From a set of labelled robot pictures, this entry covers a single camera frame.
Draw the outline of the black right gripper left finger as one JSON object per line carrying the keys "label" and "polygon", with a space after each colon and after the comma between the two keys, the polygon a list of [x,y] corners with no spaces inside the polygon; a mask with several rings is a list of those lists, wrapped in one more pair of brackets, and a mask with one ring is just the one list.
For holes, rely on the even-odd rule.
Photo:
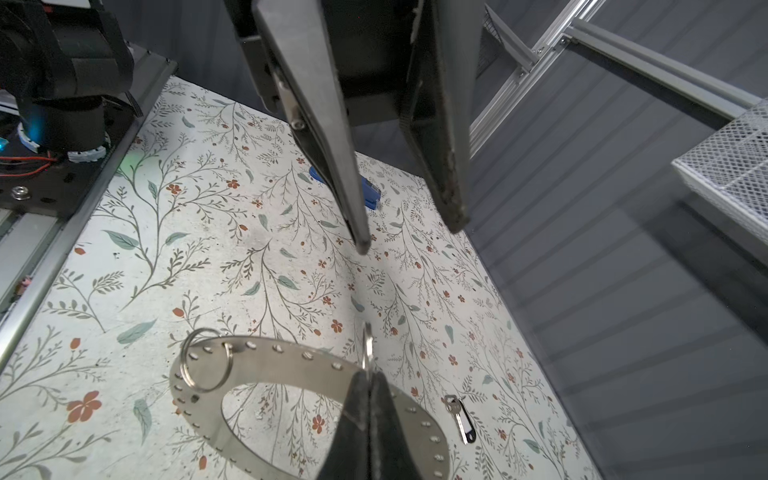
{"label": "black right gripper left finger", "polygon": [[341,415],[319,480],[371,478],[370,422],[372,374],[356,373],[350,382]]}

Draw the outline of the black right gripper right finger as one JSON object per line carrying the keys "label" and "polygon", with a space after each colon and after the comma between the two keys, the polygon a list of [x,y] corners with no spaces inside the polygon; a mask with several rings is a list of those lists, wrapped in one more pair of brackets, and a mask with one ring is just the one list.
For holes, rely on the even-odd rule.
{"label": "black right gripper right finger", "polygon": [[420,479],[384,374],[370,380],[370,478]]}

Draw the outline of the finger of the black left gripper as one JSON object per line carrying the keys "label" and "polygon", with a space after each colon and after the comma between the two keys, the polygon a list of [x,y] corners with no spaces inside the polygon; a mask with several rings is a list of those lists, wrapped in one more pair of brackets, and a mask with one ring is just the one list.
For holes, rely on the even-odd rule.
{"label": "finger of the black left gripper", "polygon": [[483,30],[482,1],[420,1],[400,128],[446,228],[469,223],[472,97]]}
{"label": "finger of the black left gripper", "polygon": [[319,1],[256,1],[259,33],[275,57],[278,91],[290,99],[294,138],[332,190],[357,252],[371,236],[362,179]]}

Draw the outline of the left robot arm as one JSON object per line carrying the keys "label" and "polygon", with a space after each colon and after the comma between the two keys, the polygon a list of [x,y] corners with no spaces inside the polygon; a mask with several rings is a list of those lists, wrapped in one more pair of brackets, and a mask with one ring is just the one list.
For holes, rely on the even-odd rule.
{"label": "left robot arm", "polygon": [[[371,244],[351,130],[397,119],[445,226],[469,222],[470,113],[480,1],[229,1],[258,95],[282,110],[360,253]],[[1,86],[26,136],[59,152],[102,146],[101,102],[134,61],[99,1],[5,1]]]}

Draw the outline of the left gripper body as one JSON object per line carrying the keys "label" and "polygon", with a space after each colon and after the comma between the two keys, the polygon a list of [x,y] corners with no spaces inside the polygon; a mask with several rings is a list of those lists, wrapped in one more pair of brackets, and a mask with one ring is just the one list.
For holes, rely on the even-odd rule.
{"label": "left gripper body", "polygon": [[352,126],[432,118],[419,36],[431,30],[430,1],[318,1]]}

